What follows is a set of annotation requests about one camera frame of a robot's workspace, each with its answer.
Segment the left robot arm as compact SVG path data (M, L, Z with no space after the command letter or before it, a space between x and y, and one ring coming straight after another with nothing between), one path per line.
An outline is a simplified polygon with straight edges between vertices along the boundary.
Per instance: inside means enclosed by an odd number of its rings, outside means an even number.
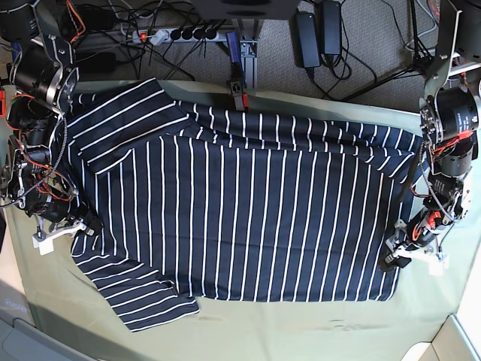
M480 129L480 3L441 1L438 38L419 101L422 143L408 180L420 171L428 191L422 209L408 222L399 219L383 245L383 272L412 260L433 275L447 267L440 234L462 220L472 197L471 163L478 156Z

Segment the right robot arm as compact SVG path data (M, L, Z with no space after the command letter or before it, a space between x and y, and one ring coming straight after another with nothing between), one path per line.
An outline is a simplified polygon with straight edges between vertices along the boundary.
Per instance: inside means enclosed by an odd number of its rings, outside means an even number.
M72 44L85 31L70 1L1 3L2 46L14 54L8 75L16 90L4 116L12 134L1 197L36 219L36 241L101 231L65 160L68 115L80 77Z

